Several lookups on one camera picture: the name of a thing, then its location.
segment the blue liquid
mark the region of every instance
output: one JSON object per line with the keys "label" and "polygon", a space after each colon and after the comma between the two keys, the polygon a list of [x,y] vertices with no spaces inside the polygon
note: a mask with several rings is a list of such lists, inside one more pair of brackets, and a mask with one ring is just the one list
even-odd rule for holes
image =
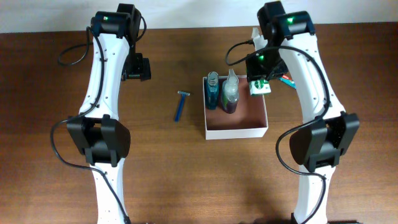
{"label": "blue liquid", "polygon": [[215,110],[218,104],[218,93],[220,88],[218,86],[218,74],[210,72],[207,76],[206,93],[207,93],[207,108]]}

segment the white box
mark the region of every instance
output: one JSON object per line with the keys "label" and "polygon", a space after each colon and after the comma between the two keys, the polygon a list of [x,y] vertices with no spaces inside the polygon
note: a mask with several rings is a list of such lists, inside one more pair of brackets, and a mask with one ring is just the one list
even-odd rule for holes
{"label": "white box", "polygon": [[[222,83],[227,76],[220,76],[220,95]],[[245,75],[239,78],[239,101],[235,113],[228,114],[221,105],[215,110],[206,108],[206,82],[203,77],[203,107],[205,110],[206,140],[261,138],[268,130],[266,101],[264,96],[250,96],[249,84]]]}

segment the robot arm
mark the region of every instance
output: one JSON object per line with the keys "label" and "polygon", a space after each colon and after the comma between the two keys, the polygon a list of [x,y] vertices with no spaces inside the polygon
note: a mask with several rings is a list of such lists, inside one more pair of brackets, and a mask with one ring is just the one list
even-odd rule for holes
{"label": "robot arm", "polygon": [[[292,214],[292,224],[324,224],[328,222],[326,201],[331,177],[359,128],[359,120],[355,114],[345,113],[330,85],[320,59],[315,28],[308,13],[286,14],[278,1],[266,3],[257,17],[264,39],[258,32],[253,32],[253,42],[259,53],[256,57],[246,59],[248,81],[271,80],[290,71],[296,84],[304,123],[322,115],[327,98],[325,88],[328,89],[330,107],[323,119],[299,129],[290,138],[290,151],[295,162],[300,165],[299,171],[320,174],[326,182],[325,196],[320,201],[323,180],[314,175],[300,176],[298,202]],[[315,65],[303,54],[289,49],[259,50],[279,46],[300,49],[309,54],[320,67],[326,86]]]}
{"label": "robot arm", "polygon": [[[107,183],[99,172],[93,171],[99,224],[127,222],[123,199],[123,165],[129,153],[130,132],[119,122],[118,98],[121,81],[130,78],[150,79],[149,60],[136,53],[140,21],[141,13],[130,4],[120,4],[117,12],[97,12],[92,18],[91,29],[99,43],[93,40],[90,83],[79,113],[93,106],[101,84],[102,91],[92,111],[67,123],[67,129],[80,153],[86,157],[86,162],[91,168],[106,174],[108,180]],[[99,44],[104,67],[101,65]]]}

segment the wooden table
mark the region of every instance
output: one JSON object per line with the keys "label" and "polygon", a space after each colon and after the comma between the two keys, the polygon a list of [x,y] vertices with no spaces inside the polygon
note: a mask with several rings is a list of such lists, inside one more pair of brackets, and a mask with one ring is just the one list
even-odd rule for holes
{"label": "wooden table", "polygon": [[[316,28],[333,89],[361,120],[331,181],[328,218],[396,223],[398,26]],[[271,83],[263,138],[204,139],[201,77],[226,75],[226,51],[250,35],[250,27],[148,30],[138,43],[150,58],[152,80],[124,82],[119,94],[120,120],[132,134],[124,200],[134,223],[249,223],[287,219],[294,210],[299,177],[279,164],[274,150],[279,135],[302,122],[293,89]],[[92,63],[90,51],[82,63],[61,67],[58,54],[84,41],[84,32],[0,35],[0,223],[96,223],[92,173],[63,165],[49,141],[51,125],[78,112]],[[238,48],[231,60],[250,51]],[[234,68],[245,73],[244,63]],[[193,95],[174,123],[177,90]],[[66,128],[56,142],[66,160],[84,164]],[[287,140],[281,148],[297,167]]]}

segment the black bracket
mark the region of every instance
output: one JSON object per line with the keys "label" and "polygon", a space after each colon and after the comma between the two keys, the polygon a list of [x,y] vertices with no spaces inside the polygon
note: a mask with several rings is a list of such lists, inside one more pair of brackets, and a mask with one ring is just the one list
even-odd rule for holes
{"label": "black bracket", "polygon": [[86,162],[112,164],[126,158],[130,150],[130,131],[109,115],[98,118],[78,118],[67,123],[67,129]]}
{"label": "black bracket", "polygon": [[[268,40],[267,47],[280,46],[284,39],[293,39],[295,34],[315,34],[315,28],[307,12],[286,14],[280,1],[265,3],[258,11],[257,18],[262,34]],[[257,57],[247,59],[246,70],[248,82],[259,79],[269,81],[289,71],[278,50],[260,53]]]}
{"label": "black bracket", "polygon": [[295,162],[309,172],[323,166],[337,166],[359,128],[356,114],[318,121],[299,129],[290,137],[290,151]]}

